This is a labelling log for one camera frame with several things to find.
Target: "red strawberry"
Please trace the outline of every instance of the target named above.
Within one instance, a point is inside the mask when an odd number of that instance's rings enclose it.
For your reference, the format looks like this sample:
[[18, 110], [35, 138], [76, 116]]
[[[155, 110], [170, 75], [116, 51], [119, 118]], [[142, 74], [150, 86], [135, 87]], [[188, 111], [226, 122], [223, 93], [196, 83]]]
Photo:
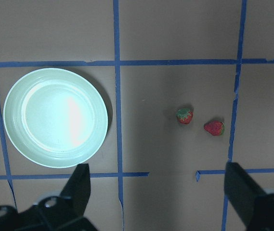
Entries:
[[208, 131], [213, 136], [220, 136], [224, 132], [223, 122], [214, 120], [204, 125], [204, 130]]
[[194, 113], [189, 108], [182, 108], [177, 111], [176, 117], [181, 124], [189, 124], [193, 119]]

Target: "light green plate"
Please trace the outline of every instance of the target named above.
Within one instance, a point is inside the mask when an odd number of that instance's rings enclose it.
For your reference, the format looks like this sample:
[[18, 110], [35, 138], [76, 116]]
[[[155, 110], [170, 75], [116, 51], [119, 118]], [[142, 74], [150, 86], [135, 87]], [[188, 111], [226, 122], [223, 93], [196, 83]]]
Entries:
[[58, 68], [19, 79], [6, 97], [3, 118], [22, 155], [54, 168], [88, 160], [102, 145], [108, 126], [104, 101], [93, 85]]

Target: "white plate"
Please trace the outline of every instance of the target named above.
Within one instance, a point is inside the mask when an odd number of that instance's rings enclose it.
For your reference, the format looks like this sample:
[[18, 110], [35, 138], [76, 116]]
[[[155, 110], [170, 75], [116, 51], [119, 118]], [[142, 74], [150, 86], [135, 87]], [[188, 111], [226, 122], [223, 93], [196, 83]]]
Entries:
[[4, 125], [16, 149], [46, 167], [88, 160], [107, 132], [104, 101], [83, 77], [58, 68], [28, 73], [9, 91]]

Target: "round plate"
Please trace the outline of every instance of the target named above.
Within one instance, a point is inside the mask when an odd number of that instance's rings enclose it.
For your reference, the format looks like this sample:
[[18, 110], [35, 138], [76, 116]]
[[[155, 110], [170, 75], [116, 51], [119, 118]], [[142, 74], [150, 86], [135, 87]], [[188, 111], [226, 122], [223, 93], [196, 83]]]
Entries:
[[4, 125], [16, 149], [46, 167], [71, 167], [102, 145], [108, 126], [104, 101], [83, 77], [58, 68], [30, 72], [9, 91]]

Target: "plate center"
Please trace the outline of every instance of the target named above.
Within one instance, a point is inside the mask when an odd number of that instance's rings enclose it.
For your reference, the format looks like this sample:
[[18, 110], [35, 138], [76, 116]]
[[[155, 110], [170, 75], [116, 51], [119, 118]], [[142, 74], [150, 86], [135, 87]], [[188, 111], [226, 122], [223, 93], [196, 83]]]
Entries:
[[27, 132], [46, 151], [75, 149], [88, 139], [93, 130], [90, 101], [68, 83], [40, 83], [29, 91], [23, 105]]

